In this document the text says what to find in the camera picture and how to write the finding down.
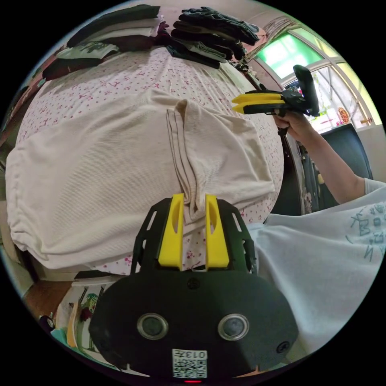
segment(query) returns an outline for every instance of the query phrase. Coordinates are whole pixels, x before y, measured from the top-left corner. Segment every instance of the black chair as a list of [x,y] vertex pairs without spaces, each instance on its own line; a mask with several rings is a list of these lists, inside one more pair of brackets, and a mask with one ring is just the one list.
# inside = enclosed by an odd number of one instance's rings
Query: black chair
[[[373,179],[366,152],[351,123],[322,133],[322,137],[357,176]],[[319,173],[315,169],[308,154],[303,155],[303,167],[307,191],[310,192],[313,197],[312,211],[327,209],[338,205],[327,186],[324,183],[318,183]]]

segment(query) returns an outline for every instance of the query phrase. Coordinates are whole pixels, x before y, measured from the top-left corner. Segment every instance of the curtain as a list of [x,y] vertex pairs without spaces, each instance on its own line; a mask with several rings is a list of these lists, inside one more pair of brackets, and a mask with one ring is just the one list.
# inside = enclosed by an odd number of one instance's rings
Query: curtain
[[298,21],[293,20],[288,16],[280,16],[271,20],[262,28],[262,30],[265,31],[265,41],[262,44],[257,43],[259,45],[245,55],[245,61],[249,62],[251,59],[253,59],[256,54],[258,54],[264,47],[270,44],[282,33],[300,27],[301,25]]

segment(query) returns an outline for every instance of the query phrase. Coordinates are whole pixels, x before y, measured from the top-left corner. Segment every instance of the camera lens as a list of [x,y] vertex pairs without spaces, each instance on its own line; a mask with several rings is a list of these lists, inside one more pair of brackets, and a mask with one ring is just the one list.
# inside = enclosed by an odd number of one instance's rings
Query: camera lens
[[168,323],[158,314],[144,314],[137,322],[138,332],[146,339],[158,340],[168,332]]
[[223,317],[218,324],[220,337],[227,341],[237,341],[248,333],[248,319],[240,314],[229,314]]

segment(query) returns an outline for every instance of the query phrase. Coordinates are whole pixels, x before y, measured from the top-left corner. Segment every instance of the black screw hole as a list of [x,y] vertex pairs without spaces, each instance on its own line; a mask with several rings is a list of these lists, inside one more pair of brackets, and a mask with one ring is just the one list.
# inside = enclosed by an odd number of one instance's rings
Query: black screw hole
[[199,287],[200,287],[200,281],[195,277],[188,280],[188,288],[190,290],[196,290]]
[[276,348],[276,352],[278,354],[281,354],[283,353],[284,351],[287,351],[289,348],[290,348],[290,343],[289,342],[282,342],[278,345],[278,347]]

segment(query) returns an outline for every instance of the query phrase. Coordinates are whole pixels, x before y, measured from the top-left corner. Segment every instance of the person's arm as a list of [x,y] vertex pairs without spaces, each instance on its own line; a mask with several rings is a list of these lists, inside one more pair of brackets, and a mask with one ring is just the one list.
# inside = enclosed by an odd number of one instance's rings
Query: person's arm
[[365,195],[364,178],[358,177],[320,134],[314,131],[312,138],[302,144],[339,204]]
[[288,133],[306,148],[339,204],[365,195],[365,180],[350,169],[328,142],[313,129],[304,115],[287,112],[284,118],[274,115],[274,119],[279,128],[288,127]]

